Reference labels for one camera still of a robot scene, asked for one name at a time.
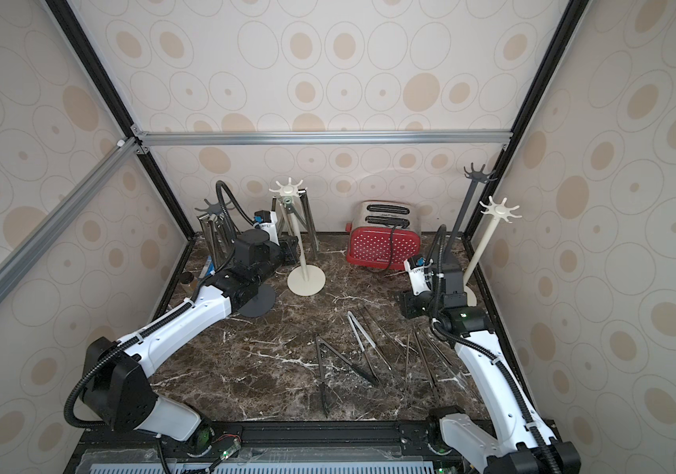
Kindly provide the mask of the thin steel tongs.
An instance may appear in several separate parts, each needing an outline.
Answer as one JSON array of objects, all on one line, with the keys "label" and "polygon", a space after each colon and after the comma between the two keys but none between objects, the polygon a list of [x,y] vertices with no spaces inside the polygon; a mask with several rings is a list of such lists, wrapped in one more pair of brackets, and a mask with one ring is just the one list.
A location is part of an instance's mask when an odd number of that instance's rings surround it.
[{"label": "thin steel tongs", "polygon": [[227,258],[235,244],[235,227],[229,223],[224,215],[219,214],[214,218],[212,230],[215,232],[218,253],[222,255],[223,259]]}]

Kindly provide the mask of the dark grey utensil rack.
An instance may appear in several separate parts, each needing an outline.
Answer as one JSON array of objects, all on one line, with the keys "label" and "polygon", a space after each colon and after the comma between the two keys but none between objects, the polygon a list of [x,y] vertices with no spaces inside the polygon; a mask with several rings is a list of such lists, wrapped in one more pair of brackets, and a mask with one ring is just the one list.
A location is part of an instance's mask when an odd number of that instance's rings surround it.
[{"label": "dark grey utensil rack", "polygon": [[[233,240],[237,227],[230,218],[223,214],[223,210],[233,209],[233,203],[227,201],[210,203],[204,199],[205,207],[196,207],[199,213],[198,220],[202,229],[204,241],[207,246],[209,257],[199,279],[215,274],[215,271],[225,262],[228,256],[233,254]],[[247,304],[243,305],[239,315],[245,318],[259,318],[269,312],[275,304],[276,292],[270,284],[263,284],[257,296],[254,296]]]}]

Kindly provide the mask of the white utensil rack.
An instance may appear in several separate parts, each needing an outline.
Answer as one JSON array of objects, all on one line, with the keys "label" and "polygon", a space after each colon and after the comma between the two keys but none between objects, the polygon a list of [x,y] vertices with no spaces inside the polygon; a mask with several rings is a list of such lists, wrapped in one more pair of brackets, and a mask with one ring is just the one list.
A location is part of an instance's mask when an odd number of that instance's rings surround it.
[{"label": "white utensil rack", "polygon": [[302,203],[300,185],[302,185],[302,181],[294,183],[291,178],[288,179],[286,184],[276,181],[270,192],[276,195],[276,199],[278,199],[278,203],[280,203],[288,221],[290,237],[295,237],[297,243],[295,256],[298,258],[298,266],[289,274],[289,290],[298,296],[313,296],[324,288],[325,276],[322,269],[306,262],[302,229],[310,231],[312,236],[314,236],[314,232],[308,217],[298,211],[297,203]]},{"label": "white utensil rack", "polygon": [[477,304],[474,290],[468,286],[468,282],[476,270],[479,261],[499,224],[501,222],[510,223],[512,219],[521,218],[521,215],[517,215],[516,213],[520,206],[515,205],[515,207],[508,207],[507,201],[507,197],[504,197],[500,203],[496,203],[493,197],[490,196],[488,198],[488,203],[484,203],[483,201],[480,202],[480,205],[482,206],[481,213],[484,216],[488,216],[490,221],[488,221],[486,229],[482,233],[480,242],[475,248],[472,257],[468,262],[468,266],[464,270],[464,293],[466,294],[467,306],[476,306]]}]

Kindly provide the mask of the green tongs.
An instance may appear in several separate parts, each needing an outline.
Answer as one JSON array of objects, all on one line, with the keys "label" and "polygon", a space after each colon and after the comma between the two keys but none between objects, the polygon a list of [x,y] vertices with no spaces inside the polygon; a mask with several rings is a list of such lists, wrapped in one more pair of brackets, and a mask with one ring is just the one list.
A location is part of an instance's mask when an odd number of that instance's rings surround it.
[{"label": "green tongs", "polygon": [[286,222],[288,233],[296,239],[300,250],[304,250],[304,248],[302,248],[302,233],[300,233],[300,221],[296,209],[296,198],[289,196],[278,197],[277,203],[284,215],[283,220]]}]

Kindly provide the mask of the small steel tongs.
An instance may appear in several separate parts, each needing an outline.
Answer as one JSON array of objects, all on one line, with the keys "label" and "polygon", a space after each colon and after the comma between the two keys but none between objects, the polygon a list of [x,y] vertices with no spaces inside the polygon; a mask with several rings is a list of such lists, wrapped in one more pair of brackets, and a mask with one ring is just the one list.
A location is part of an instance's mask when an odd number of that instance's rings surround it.
[{"label": "small steel tongs", "polygon": [[359,319],[354,315],[352,311],[347,312],[347,318],[352,330],[352,333],[355,336],[357,343],[359,344],[360,349],[363,353],[367,351],[367,348],[371,348],[377,356],[381,359],[383,364],[387,367],[389,371],[392,371],[391,364],[385,357],[383,351],[379,348],[373,337],[370,333],[364,328],[360,323]]}]

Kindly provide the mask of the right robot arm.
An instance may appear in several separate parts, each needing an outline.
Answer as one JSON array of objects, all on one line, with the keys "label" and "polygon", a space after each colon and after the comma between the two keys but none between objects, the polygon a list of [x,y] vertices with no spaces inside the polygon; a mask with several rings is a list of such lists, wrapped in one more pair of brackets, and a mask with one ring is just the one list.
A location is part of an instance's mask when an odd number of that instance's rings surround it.
[{"label": "right robot arm", "polygon": [[407,319],[427,318],[432,335],[464,363],[493,428],[486,431],[459,410],[441,409],[430,417],[432,450],[457,452],[477,473],[579,472],[579,452],[537,414],[487,312],[466,303],[462,267],[446,235],[446,225],[440,225],[428,252],[405,261],[412,288],[401,292],[399,306]]}]

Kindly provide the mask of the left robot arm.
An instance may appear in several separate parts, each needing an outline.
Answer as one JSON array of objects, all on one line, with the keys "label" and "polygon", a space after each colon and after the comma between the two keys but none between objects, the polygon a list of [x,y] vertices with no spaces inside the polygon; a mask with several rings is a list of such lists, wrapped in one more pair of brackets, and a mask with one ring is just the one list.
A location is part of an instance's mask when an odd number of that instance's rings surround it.
[{"label": "left robot arm", "polygon": [[158,395],[150,377],[177,351],[216,323],[239,314],[255,318],[274,305],[268,278],[284,265],[276,211],[249,217],[225,262],[192,294],[152,323],[116,341],[104,337],[86,351],[83,376],[63,408],[68,425],[85,430],[138,431],[181,442],[193,454],[214,443],[210,421],[188,405]]}]

